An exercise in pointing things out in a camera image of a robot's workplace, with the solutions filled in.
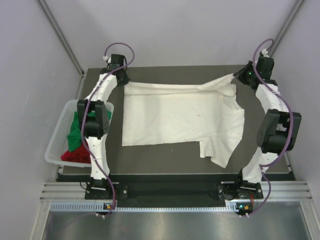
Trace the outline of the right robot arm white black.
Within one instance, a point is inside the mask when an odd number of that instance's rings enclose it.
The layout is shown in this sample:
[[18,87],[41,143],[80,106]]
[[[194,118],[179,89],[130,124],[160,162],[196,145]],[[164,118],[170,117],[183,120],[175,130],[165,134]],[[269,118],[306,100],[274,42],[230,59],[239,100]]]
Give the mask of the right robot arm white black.
[[257,133],[257,149],[252,159],[236,177],[233,192],[240,199],[262,199],[261,180],[270,166],[295,145],[302,116],[289,109],[280,95],[278,84],[271,79],[274,60],[261,54],[256,62],[249,61],[234,78],[249,86],[260,101],[264,118]]

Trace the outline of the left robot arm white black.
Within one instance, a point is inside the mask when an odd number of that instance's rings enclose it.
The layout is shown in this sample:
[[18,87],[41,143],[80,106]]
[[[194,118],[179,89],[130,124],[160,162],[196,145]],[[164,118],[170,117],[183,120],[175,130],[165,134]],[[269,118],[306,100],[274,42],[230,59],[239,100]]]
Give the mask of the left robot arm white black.
[[126,85],[128,77],[127,59],[120,54],[105,56],[106,67],[100,72],[92,92],[77,102],[78,122],[81,139],[89,152],[91,161],[90,180],[85,190],[86,200],[106,200],[116,197],[109,178],[106,140],[110,129],[114,106],[107,102],[116,87]]

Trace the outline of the white t shirt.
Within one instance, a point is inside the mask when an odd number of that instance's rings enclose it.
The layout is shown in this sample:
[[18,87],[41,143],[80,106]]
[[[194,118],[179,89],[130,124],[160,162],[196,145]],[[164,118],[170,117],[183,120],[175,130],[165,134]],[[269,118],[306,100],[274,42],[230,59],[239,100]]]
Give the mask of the white t shirt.
[[245,111],[231,74],[204,84],[131,82],[124,88],[123,146],[198,142],[225,168],[243,138]]

